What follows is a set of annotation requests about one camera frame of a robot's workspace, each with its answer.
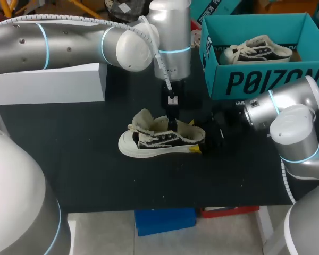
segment sneaker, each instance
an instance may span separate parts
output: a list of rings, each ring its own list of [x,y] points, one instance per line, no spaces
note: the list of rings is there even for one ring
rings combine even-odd
[[[206,133],[197,126],[177,120],[177,132],[168,130],[168,118],[154,119],[141,110],[118,141],[119,150],[129,157],[150,158],[166,153],[189,153],[190,147],[204,142]]]
[[[288,62],[292,50],[275,44],[267,35],[255,37],[240,45],[232,45],[220,57],[220,63],[229,64],[257,64]]]

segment red crate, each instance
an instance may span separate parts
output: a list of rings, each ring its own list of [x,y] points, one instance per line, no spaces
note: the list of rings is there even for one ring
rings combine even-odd
[[[215,217],[223,217],[223,216],[230,216],[236,214],[247,214],[252,213],[253,211],[259,211],[260,206],[243,206],[237,207],[230,210],[214,210],[214,211],[205,211],[200,209],[201,215],[203,218],[215,218]]]

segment black tabletop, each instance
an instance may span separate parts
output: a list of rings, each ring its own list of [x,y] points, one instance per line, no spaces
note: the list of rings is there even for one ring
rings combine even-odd
[[[215,103],[196,50],[187,90],[200,96],[203,106],[182,111],[186,122],[207,115]],[[152,66],[139,73],[110,66],[103,103],[6,105],[0,113],[12,139],[38,162],[69,213],[290,203],[279,155],[265,132],[249,133],[231,149],[207,156],[122,155],[117,142],[136,113],[148,108],[154,117],[164,115],[160,94]],[[319,112],[316,130],[319,138]],[[289,183],[296,199],[319,185],[292,178]]]

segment yellow object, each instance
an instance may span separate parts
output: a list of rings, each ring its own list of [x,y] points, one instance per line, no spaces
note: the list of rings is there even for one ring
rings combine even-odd
[[[28,7],[30,7],[30,5],[36,5],[37,3],[36,3],[36,0],[31,0],[31,1],[29,1],[28,2],[28,4],[27,5],[25,5],[23,8],[21,8],[20,10],[18,10],[15,14],[16,15],[19,15],[20,13],[22,13],[24,10],[26,10]]]
[[[4,11],[4,14],[7,18],[12,17],[12,11],[15,7],[15,6],[13,6],[13,3],[16,4],[16,2],[17,2],[17,0],[12,0],[12,2],[9,5],[6,0],[0,0],[1,8]]]
[[[83,11],[87,12],[91,16],[95,17],[96,19],[103,19],[98,13],[94,12],[93,10],[89,9],[82,3],[78,2],[77,0],[68,0],[70,3],[73,3],[75,6],[81,8]]]
[[[198,144],[189,147],[189,150],[190,150],[191,152],[194,152],[194,153],[200,153],[200,154],[202,154],[202,152],[200,151],[200,147],[199,147]]]
[[[78,0],[68,0],[68,1],[70,3],[73,3],[75,6],[79,7],[80,9],[82,9],[84,12],[86,12],[86,13],[90,14],[91,16],[95,17],[96,19],[103,19],[98,13],[96,13],[93,10],[89,9],[88,7],[86,7],[85,5],[80,3]],[[16,7],[17,3],[18,3],[18,0],[11,0],[10,5],[8,5],[7,0],[0,0],[1,8],[4,11],[4,14],[5,14],[5,16],[7,18],[11,18],[12,17],[13,10]],[[37,5],[37,4],[38,3],[37,3],[36,0],[31,0],[23,8],[19,9],[18,11],[16,11],[15,14],[19,15],[24,10],[29,8],[31,5]]]

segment printed logo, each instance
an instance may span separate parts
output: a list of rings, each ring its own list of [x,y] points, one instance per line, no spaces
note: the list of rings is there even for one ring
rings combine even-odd
[[[206,52],[209,58],[209,54],[211,53],[211,46],[212,46],[212,39],[210,36],[207,37],[207,45],[206,45]]]
[[[201,14],[201,16],[197,19],[197,22],[202,25],[204,16],[210,16],[212,15],[222,0],[212,0],[210,4],[208,4],[207,8],[204,10],[204,12]]]
[[[226,95],[230,95],[232,88],[242,84],[243,81],[245,81],[243,84],[243,92],[246,94],[252,94],[259,89],[261,81],[263,80],[260,93],[264,93],[267,90],[273,89],[281,80],[284,80],[283,83],[287,83],[290,82],[292,78],[295,80],[306,75],[312,76],[314,80],[317,81],[319,79],[319,69],[315,74],[313,69],[308,69],[306,73],[304,73],[301,69],[293,69],[289,72],[286,69],[267,70],[266,73],[252,71],[248,73],[246,77],[243,72],[231,72]]]

